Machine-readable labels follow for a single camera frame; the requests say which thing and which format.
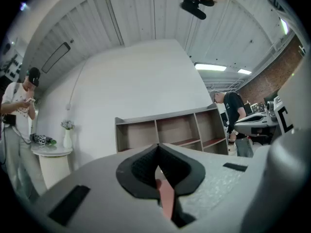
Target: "round white table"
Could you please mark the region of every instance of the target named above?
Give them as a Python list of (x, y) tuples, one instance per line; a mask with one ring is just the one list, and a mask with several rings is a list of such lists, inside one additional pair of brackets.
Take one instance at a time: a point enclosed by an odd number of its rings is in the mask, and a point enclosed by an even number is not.
[(43, 179), (48, 189), (70, 174), (67, 156), (73, 149), (58, 144), (32, 143), (31, 150), (39, 156)]

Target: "person's hand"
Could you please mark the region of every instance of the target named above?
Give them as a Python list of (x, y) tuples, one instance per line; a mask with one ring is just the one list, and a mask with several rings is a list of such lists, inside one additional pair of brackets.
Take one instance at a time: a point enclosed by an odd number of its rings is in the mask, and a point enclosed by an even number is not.
[(235, 141), (236, 138), (237, 138), (237, 135), (233, 132), (229, 136), (229, 140), (231, 140), (231, 141)]
[(31, 90), (31, 89), (28, 89), (28, 91), (27, 91), (27, 93), (26, 93), (26, 97), (28, 98), (28, 99), (30, 99), (30, 98), (34, 98), (34, 95), (35, 95), (35, 92), (34, 92), (34, 90)]
[(30, 106), (30, 103), (29, 102), (26, 102), (26, 101), (20, 101), (18, 102), (18, 107), (20, 108), (28, 108)]

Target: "brick wall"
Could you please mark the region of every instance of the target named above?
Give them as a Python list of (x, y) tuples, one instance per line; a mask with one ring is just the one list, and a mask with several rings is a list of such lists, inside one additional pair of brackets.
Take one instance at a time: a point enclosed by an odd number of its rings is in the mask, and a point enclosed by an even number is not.
[(298, 37), (295, 36), (276, 60), (237, 91), (244, 102), (247, 100), (251, 104), (264, 102), (264, 97), (282, 87), (302, 58), (298, 52), (299, 45), (301, 43)]

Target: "corrugated metal ceiling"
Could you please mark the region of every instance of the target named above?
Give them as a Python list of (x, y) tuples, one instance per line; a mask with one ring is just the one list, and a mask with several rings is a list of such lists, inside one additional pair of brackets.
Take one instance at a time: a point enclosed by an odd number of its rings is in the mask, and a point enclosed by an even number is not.
[(89, 56), (162, 38), (176, 39), (194, 63), (228, 67), (225, 72), (200, 71), (208, 89), (213, 81), (219, 89), (237, 88), (248, 78), (237, 71), (258, 69), (284, 36), (278, 15), (267, 0), (220, 0), (214, 7), (201, 5), (207, 15), (203, 21), (180, 9), (181, 1), (85, 0), (77, 4), (55, 22), (33, 56), (30, 66), (40, 68), (64, 41), (71, 47), (48, 74), (42, 74), (40, 89), (46, 90)]

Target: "light-colored jeans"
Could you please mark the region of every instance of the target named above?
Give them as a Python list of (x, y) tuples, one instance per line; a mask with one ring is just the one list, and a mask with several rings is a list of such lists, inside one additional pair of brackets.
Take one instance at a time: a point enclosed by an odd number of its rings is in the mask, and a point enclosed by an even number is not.
[(242, 139), (236, 139), (235, 145), (237, 146), (238, 156), (250, 158), (253, 157), (254, 153), (252, 146), (246, 137)]
[(46, 192), (47, 187), (44, 183), (41, 168), (35, 155), (30, 150), (30, 145), (15, 133), (12, 127), (5, 128), (5, 143), (6, 143), (6, 169), (11, 180), (13, 188), (18, 192), (21, 184), (20, 181), (23, 175), (18, 175), (20, 162), (25, 167), (33, 185), (39, 195)]

